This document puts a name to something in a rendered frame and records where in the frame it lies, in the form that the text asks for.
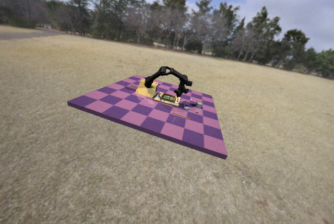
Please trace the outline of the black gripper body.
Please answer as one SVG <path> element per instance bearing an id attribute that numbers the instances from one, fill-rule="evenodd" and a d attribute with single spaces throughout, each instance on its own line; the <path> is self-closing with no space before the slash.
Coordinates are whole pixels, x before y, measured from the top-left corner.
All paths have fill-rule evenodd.
<path id="1" fill-rule="evenodd" d="M 185 86 L 179 85 L 178 90 L 174 90 L 174 93 L 180 94 L 181 90 L 184 88 Z"/>

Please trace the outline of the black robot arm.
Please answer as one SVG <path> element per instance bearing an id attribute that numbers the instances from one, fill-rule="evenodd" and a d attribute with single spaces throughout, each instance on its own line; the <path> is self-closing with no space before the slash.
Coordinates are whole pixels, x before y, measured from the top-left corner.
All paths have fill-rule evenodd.
<path id="1" fill-rule="evenodd" d="M 169 69 L 170 72 L 166 73 L 166 69 Z M 180 85 L 184 86 L 192 86 L 192 81 L 189 81 L 186 75 L 182 75 L 181 73 L 177 72 L 176 70 L 174 70 L 174 68 L 170 68 L 168 66 L 161 66 L 159 71 L 156 72 L 155 74 L 153 74 L 152 76 L 148 76 L 147 78 L 145 78 L 145 87 L 150 88 L 153 80 L 155 80 L 156 78 L 158 78 L 159 76 L 167 76 L 169 74 L 172 74 L 174 76 L 176 76 L 177 78 L 179 78 L 180 80 Z M 185 87 L 181 90 L 183 91 L 185 94 L 189 92 L 189 89 L 186 89 Z"/>

